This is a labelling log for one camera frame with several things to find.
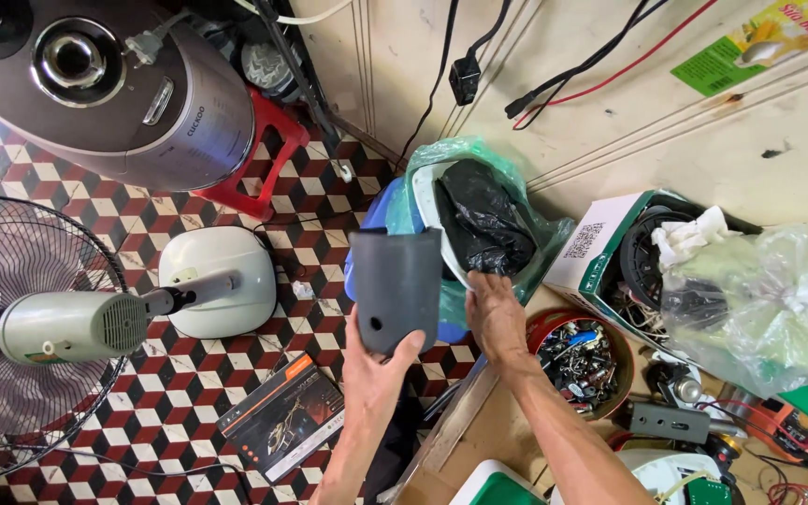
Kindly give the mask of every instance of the wall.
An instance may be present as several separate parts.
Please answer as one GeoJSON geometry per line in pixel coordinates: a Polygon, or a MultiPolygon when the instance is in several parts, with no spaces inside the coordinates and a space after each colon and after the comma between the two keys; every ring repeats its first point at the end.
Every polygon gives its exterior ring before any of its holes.
{"type": "MultiPolygon", "coordinates": [[[[294,5],[298,15],[312,15],[333,2],[294,5]]],[[[671,0],[560,96],[623,68],[703,3],[671,0]]],[[[709,99],[669,74],[770,3],[720,0],[609,86],[550,107],[529,129],[512,131],[504,107],[595,52],[635,7],[630,0],[515,1],[480,53],[476,101],[455,107],[445,73],[410,150],[440,137],[482,135],[517,161],[533,204],[552,216],[580,216],[594,199],[665,186],[761,224],[808,220],[808,52],[709,99]],[[786,153],[766,159],[766,149],[786,153]]],[[[431,0],[355,0],[331,21],[305,27],[339,115],[395,152],[426,107],[447,7],[431,0]]],[[[449,64],[492,25],[499,8],[463,0],[449,64]]]]}

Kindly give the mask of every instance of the fan pole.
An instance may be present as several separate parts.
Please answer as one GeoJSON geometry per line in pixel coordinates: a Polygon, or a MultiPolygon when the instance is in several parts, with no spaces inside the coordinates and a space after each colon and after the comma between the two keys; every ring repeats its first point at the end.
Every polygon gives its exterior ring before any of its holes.
{"type": "Polygon", "coordinates": [[[207,304],[231,296],[239,287],[241,274],[237,270],[215,270],[196,277],[195,269],[186,269],[173,276],[170,286],[155,288],[145,295],[148,317],[169,316],[183,308],[207,304]]]}

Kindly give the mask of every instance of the white fan base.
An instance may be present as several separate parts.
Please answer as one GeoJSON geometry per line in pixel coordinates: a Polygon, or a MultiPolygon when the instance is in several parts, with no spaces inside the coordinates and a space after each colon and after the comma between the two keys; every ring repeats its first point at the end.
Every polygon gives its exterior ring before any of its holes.
{"type": "Polygon", "coordinates": [[[206,304],[184,308],[168,316],[178,332],[197,339],[218,339],[250,332],[263,325],[276,304],[273,262],[251,230],[238,226],[212,226],[173,238],[158,261],[158,284],[234,270],[237,286],[206,304]]]}

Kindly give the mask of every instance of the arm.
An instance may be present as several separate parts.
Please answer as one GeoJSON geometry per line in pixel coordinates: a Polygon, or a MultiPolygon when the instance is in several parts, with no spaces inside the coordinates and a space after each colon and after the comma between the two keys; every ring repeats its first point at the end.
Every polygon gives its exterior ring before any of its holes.
{"type": "Polygon", "coordinates": [[[529,420],[568,505],[649,504],[641,483],[555,389],[525,343],[525,312],[510,279],[469,273],[467,320],[488,363],[529,420]]]}
{"type": "Polygon", "coordinates": [[[382,435],[395,412],[404,374],[417,357],[426,334],[411,332],[382,364],[371,356],[357,330],[355,304],[345,327],[345,427],[332,451],[330,464],[313,492],[311,505],[351,505],[364,483],[382,435]]]}

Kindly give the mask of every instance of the black plastic bag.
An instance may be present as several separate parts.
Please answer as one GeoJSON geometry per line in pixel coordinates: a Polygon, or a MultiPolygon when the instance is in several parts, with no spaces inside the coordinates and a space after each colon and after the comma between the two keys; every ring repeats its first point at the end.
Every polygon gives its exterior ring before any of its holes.
{"type": "Polygon", "coordinates": [[[435,182],[435,198],[464,270],[513,277],[529,264],[536,246],[527,219],[490,167],[460,160],[435,182]]]}

